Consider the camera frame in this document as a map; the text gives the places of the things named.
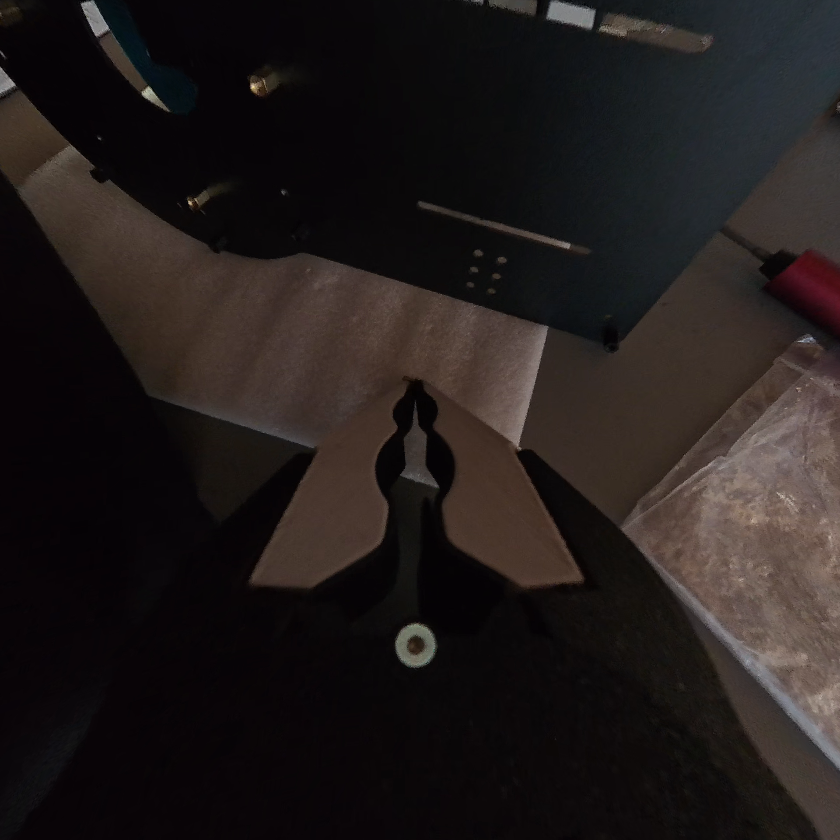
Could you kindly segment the blue hobby robot arm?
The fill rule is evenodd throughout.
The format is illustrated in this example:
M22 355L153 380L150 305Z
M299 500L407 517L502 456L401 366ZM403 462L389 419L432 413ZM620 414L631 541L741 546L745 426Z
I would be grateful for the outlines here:
M2 2L2 71L212 250L629 334L838 99L838 2Z

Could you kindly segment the white foam sheet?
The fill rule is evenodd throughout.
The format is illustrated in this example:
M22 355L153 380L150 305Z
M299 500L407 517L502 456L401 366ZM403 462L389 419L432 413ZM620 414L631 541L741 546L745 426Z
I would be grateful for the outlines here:
M19 194L150 396L313 447L407 376L518 444L548 330L313 255L215 254L65 148Z

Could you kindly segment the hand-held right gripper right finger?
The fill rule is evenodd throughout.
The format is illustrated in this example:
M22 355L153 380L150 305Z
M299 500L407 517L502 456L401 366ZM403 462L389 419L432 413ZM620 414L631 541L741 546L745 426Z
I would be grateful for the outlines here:
M456 550L526 591L585 582L516 444L426 382L417 384L417 421Z

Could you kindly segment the large clear zip bag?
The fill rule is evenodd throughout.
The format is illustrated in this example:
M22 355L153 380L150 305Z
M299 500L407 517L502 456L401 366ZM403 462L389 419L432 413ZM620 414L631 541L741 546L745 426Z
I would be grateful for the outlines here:
M838 350L794 341L623 530L837 768Z

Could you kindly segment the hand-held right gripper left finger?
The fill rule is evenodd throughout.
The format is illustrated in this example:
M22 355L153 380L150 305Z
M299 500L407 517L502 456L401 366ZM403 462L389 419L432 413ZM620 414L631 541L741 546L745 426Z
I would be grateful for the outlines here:
M321 441L250 585L314 590L380 548L413 420L413 384L399 382Z

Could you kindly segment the red screwdriver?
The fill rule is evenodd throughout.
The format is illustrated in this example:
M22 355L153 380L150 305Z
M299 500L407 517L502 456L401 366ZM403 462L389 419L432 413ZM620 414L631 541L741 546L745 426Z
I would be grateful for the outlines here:
M820 252L771 253L729 226L720 233L759 261L763 291L815 327L839 339L839 266Z

